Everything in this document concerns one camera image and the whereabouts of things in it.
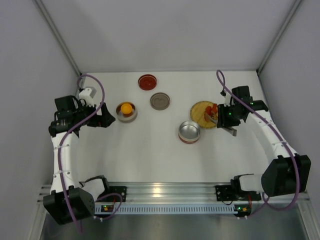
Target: red lid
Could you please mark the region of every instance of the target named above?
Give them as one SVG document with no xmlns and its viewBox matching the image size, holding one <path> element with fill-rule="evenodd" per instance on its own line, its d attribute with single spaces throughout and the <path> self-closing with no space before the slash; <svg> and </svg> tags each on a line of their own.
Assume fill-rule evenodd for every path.
<svg viewBox="0 0 320 240">
<path fill-rule="evenodd" d="M 157 86 L 157 78 L 151 74 L 146 74 L 139 78 L 138 84 L 142 90 L 149 91 Z"/>
</svg>

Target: gray plate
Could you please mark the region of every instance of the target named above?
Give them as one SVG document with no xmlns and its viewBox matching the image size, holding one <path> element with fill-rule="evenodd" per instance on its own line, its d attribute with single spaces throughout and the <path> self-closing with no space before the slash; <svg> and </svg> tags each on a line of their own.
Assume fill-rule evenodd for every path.
<svg viewBox="0 0 320 240">
<path fill-rule="evenodd" d="M 170 97 L 163 92 L 158 92 L 152 95 L 150 98 L 150 104 L 155 110 L 165 110 L 170 105 Z"/>
</svg>

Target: metal corner post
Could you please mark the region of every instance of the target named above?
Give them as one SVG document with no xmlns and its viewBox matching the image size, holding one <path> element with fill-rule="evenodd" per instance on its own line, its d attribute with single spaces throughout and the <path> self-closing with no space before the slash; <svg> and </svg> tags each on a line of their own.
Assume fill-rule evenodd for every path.
<svg viewBox="0 0 320 240">
<path fill-rule="evenodd" d="M 285 17 L 283 23 L 281 24 L 280 29 L 278 30 L 278 32 L 277 32 L 275 38 L 273 39 L 270 47 L 268 48 L 267 52 L 265 53 L 265 55 L 264 55 L 260 65 L 259 65 L 258 69 L 256 70 L 258 76 L 260 76 L 262 70 L 266 66 L 266 63 L 268 62 L 269 58 L 271 57 L 272 53 L 274 52 L 275 48 L 277 47 L 277 45 L 280 42 L 282 36 L 286 32 L 288 26 L 292 22 L 294 16 L 298 12 L 298 9 L 300 8 L 300 6 L 302 5 L 303 2 L 304 2 L 304 0 L 295 0 L 294 3 L 292 4 L 287 16 Z"/>
<path fill-rule="evenodd" d="M 66 59 L 68 60 L 68 62 L 71 64 L 75 74 L 77 76 L 81 75 L 81 71 L 79 70 L 74 58 L 72 57 L 66 42 L 64 41 L 64 39 L 62 38 L 61 34 L 59 33 L 53 19 L 51 18 L 46 6 L 44 5 L 42 0 L 32 0 L 36 6 L 36 8 L 38 9 L 38 11 L 40 12 L 41 16 L 43 17 L 43 19 L 45 20 L 45 22 L 47 23 L 50 31 L 52 32 L 54 38 L 56 39 L 58 45 L 60 46 L 62 52 L 64 53 Z"/>
</svg>

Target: gray wall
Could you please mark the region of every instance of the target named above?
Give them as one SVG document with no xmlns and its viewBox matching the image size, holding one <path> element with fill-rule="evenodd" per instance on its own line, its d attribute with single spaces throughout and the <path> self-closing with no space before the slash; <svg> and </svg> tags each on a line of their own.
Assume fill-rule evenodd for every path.
<svg viewBox="0 0 320 240">
<path fill-rule="evenodd" d="M 311 161 L 308 192 L 320 220 L 320 1 L 305 0 L 261 80 L 279 129 Z"/>
<path fill-rule="evenodd" d="M 54 98 L 76 76 L 32 0 L 1 1 L 0 33 L 0 238 L 22 240 L 52 179 Z"/>
<path fill-rule="evenodd" d="M 293 0 L 43 0 L 83 72 L 255 70 Z"/>
</svg>

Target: yellow plate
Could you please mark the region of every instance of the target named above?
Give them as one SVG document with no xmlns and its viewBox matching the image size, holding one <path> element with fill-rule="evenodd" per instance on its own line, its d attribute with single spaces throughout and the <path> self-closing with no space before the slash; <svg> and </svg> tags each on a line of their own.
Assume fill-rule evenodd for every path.
<svg viewBox="0 0 320 240">
<path fill-rule="evenodd" d="M 190 110 L 190 118 L 192 121 L 198 123 L 201 128 L 213 129 L 217 125 L 211 121 L 205 120 L 205 111 L 208 106 L 213 107 L 214 103 L 211 101 L 197 102 L 195 105 L 192 106 Z"/>
</svg>

